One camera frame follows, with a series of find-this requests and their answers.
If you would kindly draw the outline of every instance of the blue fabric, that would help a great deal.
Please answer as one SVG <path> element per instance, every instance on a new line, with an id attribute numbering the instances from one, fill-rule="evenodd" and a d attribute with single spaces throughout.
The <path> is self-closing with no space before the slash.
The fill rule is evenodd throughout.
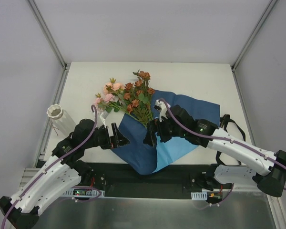
<path id="1" fill-rule="evenodd" d="M 153 95 L 151 102 L 154 118 L 159 116 L 159 112 L 153 108 L 153 104 L 159 98 L 164 98 L 171 106 L 180 105 L 194 119 L 203 118 L 218 125 L 220 123 L 220 108 L 218 104 L 158 90 Z M 160 143 L 160 138 L 157 137 L 157 148 L 143 144 L 147 130 L 141 123 L 128 115 L 124 115 L 119 130 L 129 139 L 130 144 L 112 151 L 142 175 L 159 171 L 197 147 L 179 137 L 174 137 L 166 143 Z"/>

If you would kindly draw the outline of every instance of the white wall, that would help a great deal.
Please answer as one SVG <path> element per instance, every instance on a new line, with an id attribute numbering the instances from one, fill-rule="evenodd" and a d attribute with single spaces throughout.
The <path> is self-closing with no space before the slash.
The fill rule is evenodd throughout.
<path id="1" fill-rule="evenodd" d="M 0 0 L 0 197 L 33 165 L 61 73 L 27 2 Z"/>
<path id="2" fill-rule="evenodd" d="M 286 151 L 286 0 L 274 8 L 236 76 L 256 144 Z M 286 209 L 286 192 L 282 200 Z"/>
<path id="3" fill-rule="evenodd" d="M 36 0 L 67 62 L 232 64 L 270 0 Z"/>

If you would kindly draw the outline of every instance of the white table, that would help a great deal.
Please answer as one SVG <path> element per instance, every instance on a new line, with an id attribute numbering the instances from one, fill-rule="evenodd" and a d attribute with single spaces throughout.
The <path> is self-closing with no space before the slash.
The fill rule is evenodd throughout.
<path id="1" fill-rule="evenodd" d="M 184 94 L 195 99 L 205 100 L 220 105 L 220 115 L 230 114 L 246 134 L 250 141 L 244 113 L 237 93 L 234 78 L 229 64 L 213 63 L 155 63 L 155 62 L 72 62 L 60 105 L 79 123 L 84 118 L 93 119 L 91 104 L 95 94 L 102 92 L 103 86 L 114 77 L 117 82 L 136 81 L 132 72 L 138 69 L 149 72 L 150 86 L 162 91 Z M 121 123 L 123 112 L 110 113 L 106 123 Z M 242 139 L 234 124 L 229 124 L 228 131 Z M 57 143 L 64 136 L 52 130 L 46 148 L 44 160 L 51 155 Z M 216 163 L 216 151 L 199 146 L 173 164 L 205 165 Z M 237 161 L 222 154 L 222 161 L 227 165 L 238 165 Z M 111 150 L 100 147 L 87 149 L 82 160 L 99 163 L 125 163 Z"/>

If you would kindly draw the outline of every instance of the white vase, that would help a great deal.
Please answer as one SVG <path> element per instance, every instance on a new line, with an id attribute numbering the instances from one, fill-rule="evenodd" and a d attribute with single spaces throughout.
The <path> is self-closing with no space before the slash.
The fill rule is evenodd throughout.
<path id="1" fill-rule="evenodd" d="M 47 114 L 54 126 L 56 126 L 65 137 L 69 136 L 69 134 L 74 131 L 76 126 L 75 122 L 58 104 L 50 106 Z"/>

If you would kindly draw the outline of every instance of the flower bouquet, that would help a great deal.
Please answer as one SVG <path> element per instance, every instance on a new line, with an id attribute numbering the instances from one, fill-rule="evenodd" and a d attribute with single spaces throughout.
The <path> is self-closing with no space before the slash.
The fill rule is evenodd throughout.
<path id="1" fill-rule="evenodd" d="M 151 99 L 155 90 L 149 87 L 151 76 L 143 71 L 133 72 L 138 80 L 134 83 L 116 83 L 116 79 L 110 79 L 103 88 L 104 97 L 100 93 L 96 94 L 94 104 L 99 111 L 110 113 L 123 111 L 145 128 L 147 123 L 153 120 L 151 111 Z"/>

